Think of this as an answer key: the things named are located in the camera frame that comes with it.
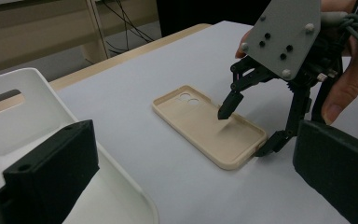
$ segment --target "gray metal plate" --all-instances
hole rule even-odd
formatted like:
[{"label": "gray metal plate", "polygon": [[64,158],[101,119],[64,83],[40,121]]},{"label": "gray metal plate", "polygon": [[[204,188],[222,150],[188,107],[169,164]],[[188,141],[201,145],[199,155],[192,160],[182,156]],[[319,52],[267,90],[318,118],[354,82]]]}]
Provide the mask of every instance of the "gray metal plate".
[{"label": "gray metal plate", "polygon": [[243,50],[276,75],[291,80],[320,29],[320,1],[272,0],[245,40]]}]

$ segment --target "floor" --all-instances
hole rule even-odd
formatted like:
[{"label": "floor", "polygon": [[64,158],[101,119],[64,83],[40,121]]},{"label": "floor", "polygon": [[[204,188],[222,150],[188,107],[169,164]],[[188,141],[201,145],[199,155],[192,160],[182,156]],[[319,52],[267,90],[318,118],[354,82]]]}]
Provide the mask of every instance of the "floor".
[{"label": "floor", "polygon": [[[105,40],[111,56],[114,57],[129,49],[140,47],[148,43],[147,41],[153,41],[159,38],[161,38],[159,22],[155,21],[139,26],[137,30],[131,29],[128,32],[110,35]],[[52,81],[90,65],[92,65],[92,63],[83,58],[81,47],[76,47],[1,70],[0,75],[24,67],[33,67],[39,70],[47,81]]]}]

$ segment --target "human hand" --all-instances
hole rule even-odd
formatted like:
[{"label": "human hand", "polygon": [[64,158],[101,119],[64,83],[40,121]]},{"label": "human hand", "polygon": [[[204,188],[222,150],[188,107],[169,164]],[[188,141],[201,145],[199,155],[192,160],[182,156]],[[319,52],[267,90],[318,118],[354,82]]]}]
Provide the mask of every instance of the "human hand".
[{"label": "human hand", "polygon": [[[321,3],[322,11],[346,11],[350,13],[355,1],[322,0]],[[245,41],[250,32],[242,37],[241,43]],[[235,53],[236,58],[242,58],[246,55],[241,50],[241,43]],[[345,52],[351,56],[351,62],[324,101],[322,116],[326,124],[334,122],[339,114],[358,96],[358,41],[353,36],[350,37]]]}]

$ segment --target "white tabletop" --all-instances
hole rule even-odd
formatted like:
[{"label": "white tabletop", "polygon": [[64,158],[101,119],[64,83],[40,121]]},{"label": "white tabletop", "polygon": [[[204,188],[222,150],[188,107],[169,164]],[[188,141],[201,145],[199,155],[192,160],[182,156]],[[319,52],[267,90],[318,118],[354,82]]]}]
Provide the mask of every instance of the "white tabletop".
[{"label": "white tabletop", "polygon": [[[229,67],[238,61],[234,53],[249,29],[222,21],[58,94],[78,119],[93,119],[97,140],[152,198],[160,223],[348,223],[296,173],[295,138],[279,153],[225,171],[152,110],[153,100],[183,85],[222,104],[232,81]],[[284,81],[243,95],[237,113],[269,135],[284,129],[292,98]],[[358,137],[358,99],[334,125]]]}]

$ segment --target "beige phone case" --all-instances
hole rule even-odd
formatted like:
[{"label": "beige phone case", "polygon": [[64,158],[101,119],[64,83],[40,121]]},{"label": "beige phone case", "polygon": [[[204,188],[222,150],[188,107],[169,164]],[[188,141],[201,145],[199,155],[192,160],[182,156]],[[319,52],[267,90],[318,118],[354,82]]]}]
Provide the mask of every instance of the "beige phone case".
[{"label": "beige phone case", "polygon": [[261,128],[233,113],[217,118],[218,106],[201,92],[183,86],[153,101],[153,109],[177,132],[225,170],[242,166],[266,142]]}]

